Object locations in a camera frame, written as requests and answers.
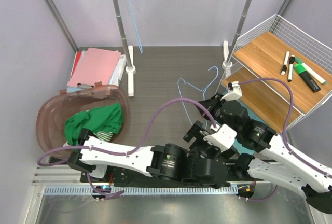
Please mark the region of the green white striped tank top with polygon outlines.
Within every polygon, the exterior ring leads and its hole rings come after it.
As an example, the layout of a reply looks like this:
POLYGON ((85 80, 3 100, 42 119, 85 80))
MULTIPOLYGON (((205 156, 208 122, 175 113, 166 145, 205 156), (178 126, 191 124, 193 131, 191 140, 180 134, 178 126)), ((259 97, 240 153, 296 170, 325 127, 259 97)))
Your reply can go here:
MULTIPOLYGON (((79 135, 81 131, 79 132, 72 132, 71 134, 68 134, 66 136, 67 141, 63 144, 63 147, 68 147, 68 146, 77 146, 79 145, 79 135)), ((96 138, 105 141, 105 142, 110 142, 112 137, 113 137, 113 132, 104 132, 104 131, 98 131, 98 132, 91 132, 89 130, 88 132, 89 135, 95 136, 96 138)))

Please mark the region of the light blue wire hanger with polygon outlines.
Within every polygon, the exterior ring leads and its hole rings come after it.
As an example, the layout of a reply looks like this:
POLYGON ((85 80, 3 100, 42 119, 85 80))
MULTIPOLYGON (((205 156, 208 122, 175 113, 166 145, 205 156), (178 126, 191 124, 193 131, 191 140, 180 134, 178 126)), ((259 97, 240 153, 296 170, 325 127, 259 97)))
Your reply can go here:
POLYGON ((130 20, 131 20, 132 29, 133 29, 133 33, 134 33, 134 36, 135 36, 136 44, 139 48, 140 53, 142 54, 143 53, 143 46, 142 46, 142 43, 141 43, 139 31, 138 31, 138 28, 137 28, 135 12, 133 10, 131 0, 126 0, 126 5, 127 5, 127 10, 128 10, 128 13, 129 13, 130 20))

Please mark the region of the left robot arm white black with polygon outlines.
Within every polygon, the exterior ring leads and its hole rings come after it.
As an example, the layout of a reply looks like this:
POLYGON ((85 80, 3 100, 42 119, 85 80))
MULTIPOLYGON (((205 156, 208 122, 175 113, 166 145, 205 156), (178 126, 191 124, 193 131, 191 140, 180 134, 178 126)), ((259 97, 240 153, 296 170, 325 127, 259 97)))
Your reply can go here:
POLYGON ((125 152, 126 145, 101 141, 87 129, 81 144, 70 154, 70 168, 85 173, 100 182, 113 179, 116 187, 149 188, 213 188, 229 187, 226 159, 219 148, 203 138, 208 134, 203 124, 196 121, 183 139, 192 141, 188 150, 175 145, 145 146, 131 155, 115 156, 102 149, 125 152))

